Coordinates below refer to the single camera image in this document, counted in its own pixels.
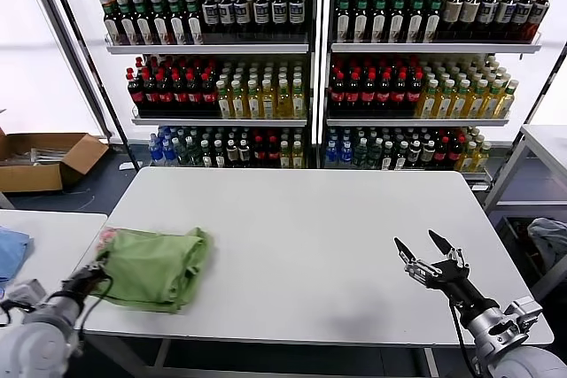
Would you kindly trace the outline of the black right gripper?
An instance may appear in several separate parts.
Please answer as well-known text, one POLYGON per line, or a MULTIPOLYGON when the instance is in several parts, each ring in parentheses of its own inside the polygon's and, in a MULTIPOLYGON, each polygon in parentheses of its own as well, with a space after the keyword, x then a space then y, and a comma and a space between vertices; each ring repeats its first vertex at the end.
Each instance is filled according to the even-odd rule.
POLYGON ((470 267, 462 250, 432 229, 428 234, 445 259, 430 265, 416 258, 398 237, 394 237, 404 271, 423 286, 431 283, 433 289, 441 290, 461 315, 480 315, 489 308, 499 308, 495 300, 484 297, 469 280, 470 267))

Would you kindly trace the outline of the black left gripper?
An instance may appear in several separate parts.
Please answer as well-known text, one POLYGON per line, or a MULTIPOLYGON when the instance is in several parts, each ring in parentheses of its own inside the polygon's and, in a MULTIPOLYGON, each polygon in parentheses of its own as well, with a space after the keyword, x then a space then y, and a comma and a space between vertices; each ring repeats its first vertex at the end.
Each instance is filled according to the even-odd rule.
POLYGON ((103 281, 111 277, 105 271, 101 262, 93 262, 88 268, 82 268, 62 284, 61 291, 65 297, 73 299, 77 304, 83 304, 85 298, 103 281))

